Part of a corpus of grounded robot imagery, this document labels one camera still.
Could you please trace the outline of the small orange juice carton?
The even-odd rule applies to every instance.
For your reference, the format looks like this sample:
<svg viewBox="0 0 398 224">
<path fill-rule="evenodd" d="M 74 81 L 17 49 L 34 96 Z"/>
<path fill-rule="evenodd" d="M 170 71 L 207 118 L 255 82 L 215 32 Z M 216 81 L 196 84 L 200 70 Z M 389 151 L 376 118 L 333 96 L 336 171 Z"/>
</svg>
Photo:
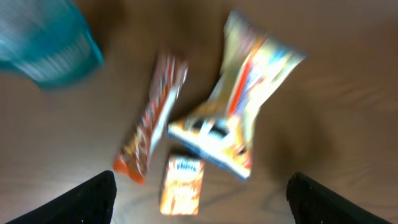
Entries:
<svg viewBox="0 0 398 224">
<path fill-rule="evenodd" d="M 161 214 L 198 214 L 204 170 L 204 160 L 187 151 L 169 153 L 159 197 Z"/>
</svg>

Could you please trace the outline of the teal mouthwash bottle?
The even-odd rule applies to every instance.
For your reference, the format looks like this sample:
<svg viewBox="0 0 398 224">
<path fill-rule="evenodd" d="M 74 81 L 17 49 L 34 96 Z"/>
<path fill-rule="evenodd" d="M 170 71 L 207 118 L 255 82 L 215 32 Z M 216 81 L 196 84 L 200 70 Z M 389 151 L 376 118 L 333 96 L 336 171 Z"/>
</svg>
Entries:
<svg viewBox="0 0 398 224">
<path fill-rule="evenodd" d="M 73 83 L 104 63 L 73 1 L 1 0 L 1 70 L 37 86 Z"/>
</svg>

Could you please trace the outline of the yellow snack bag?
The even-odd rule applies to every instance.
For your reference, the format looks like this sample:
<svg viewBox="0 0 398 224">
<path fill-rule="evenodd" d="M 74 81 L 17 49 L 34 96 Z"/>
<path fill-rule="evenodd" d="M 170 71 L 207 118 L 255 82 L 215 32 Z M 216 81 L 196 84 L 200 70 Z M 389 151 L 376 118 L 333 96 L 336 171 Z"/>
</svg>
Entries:
<svg viewBox="0 0 398 224">
<path fill-rule="evenodd" d="M 224 25 L 220 79 L 206 101 L 167 126 L 168 137 L 237 178 L 248 179 L 261 106 L 304 59 L 297 49 L 231 11 Z"/>
</svg>

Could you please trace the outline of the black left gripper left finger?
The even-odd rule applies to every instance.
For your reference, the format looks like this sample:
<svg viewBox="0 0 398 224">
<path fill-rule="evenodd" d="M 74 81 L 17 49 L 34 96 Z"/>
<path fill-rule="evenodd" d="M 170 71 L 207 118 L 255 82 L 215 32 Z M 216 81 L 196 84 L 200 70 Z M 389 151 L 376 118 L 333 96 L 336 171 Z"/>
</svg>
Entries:
<svg viewBox="0 0 398 224">
<path fill-rule="evenodd" d="M 7 224 L 110 224 L 117 194 L 110 170 Z"/>
</svg>

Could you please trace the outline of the orange red snack bar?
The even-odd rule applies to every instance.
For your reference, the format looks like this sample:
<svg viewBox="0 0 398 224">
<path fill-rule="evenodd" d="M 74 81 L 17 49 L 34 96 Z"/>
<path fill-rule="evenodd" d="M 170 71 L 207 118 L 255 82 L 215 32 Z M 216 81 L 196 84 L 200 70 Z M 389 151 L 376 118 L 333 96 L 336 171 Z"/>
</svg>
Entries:
<svg viewBox="0 0 398 224">
<path fill-rule="evenodd" d="M 138 184 L 145 182 L 151 155 L 162 137 L 187 72 L 186 60 L 169 51 L 159 52 L 149 100 L 140 120 L 127 135 L 114 159 L 113 169 L 116 172 Z"/>
</svg>

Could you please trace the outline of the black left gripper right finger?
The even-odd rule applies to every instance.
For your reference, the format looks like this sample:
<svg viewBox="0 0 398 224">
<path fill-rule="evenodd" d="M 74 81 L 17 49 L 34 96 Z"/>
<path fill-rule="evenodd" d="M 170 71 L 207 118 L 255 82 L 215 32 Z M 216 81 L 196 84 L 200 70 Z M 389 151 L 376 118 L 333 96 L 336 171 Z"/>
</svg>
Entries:
<svg viewBox="0 0 398 224">
<path fill-rule="evenodd" d="M 286 198 L 296 224 L 390 224 L 301 172 L 289 179 Z"/>
</svg>

